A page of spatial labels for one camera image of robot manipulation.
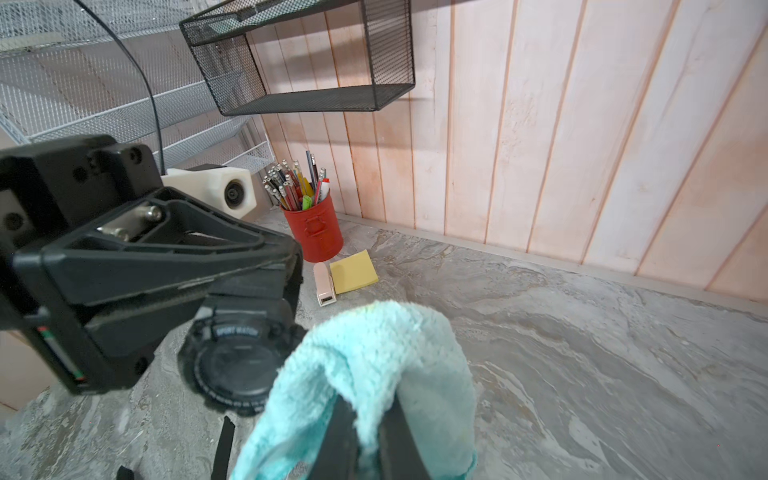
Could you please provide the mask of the black open-strap watch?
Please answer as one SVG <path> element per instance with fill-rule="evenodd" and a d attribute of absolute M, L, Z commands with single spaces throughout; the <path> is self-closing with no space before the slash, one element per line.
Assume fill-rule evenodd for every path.
<path fill-rule="evenodd" d="M 235 424 L 229 416 L 225 415 L 213 459 L 210 475 L 211 480 L 226 480 L 228 478 L 229 460 L 234 443 L 234 434 Z M 135 480 L 138 479 L 138 476 L 132 469 L 126 466 L 120 466 L 117 470 L 115 479 Z"/>

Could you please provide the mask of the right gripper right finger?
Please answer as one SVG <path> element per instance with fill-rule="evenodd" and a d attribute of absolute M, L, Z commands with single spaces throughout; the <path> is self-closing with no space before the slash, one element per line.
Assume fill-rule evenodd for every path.
<path fill-rule="evenodd" d="M 378 439 L 382 479 L 430 479 L 401 410 L 390 410 L 384 415 Z"/>

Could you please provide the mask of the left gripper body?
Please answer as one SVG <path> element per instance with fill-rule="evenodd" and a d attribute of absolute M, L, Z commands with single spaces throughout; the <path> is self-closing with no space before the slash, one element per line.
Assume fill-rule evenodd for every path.
<path fill-rule="evenodd" d="M 163 185 L 143 144 L 75 136 L 1 153 L 1 326 L 75 395 L 133 387 L 211 296 L 298 303 L 302 252 Z"/>

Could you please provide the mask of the teal microfiber cloth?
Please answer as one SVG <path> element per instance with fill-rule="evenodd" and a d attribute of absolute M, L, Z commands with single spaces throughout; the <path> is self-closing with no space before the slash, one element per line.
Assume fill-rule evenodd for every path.
<path fill-rule="evenodd" d="M 338 398 L 357 415 L 368 477 L 378 475 L 378 429 L 395 400 L 432 478 L 472 476 L 476 393 L 450 321 L 419 304 L 377 301 L 308 331 L 279 370 L 232 478 L 283 479 L 314 462 Z"/>

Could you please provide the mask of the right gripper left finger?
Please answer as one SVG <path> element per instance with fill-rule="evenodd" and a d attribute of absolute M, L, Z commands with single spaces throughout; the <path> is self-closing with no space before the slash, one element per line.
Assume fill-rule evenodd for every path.
<path fill-rule="evenodd" d="M 359 440 L 354 422 L 356 412 L 338 396 L 318 455 L 308 480 L 353 480 L 356 478 Z"/>

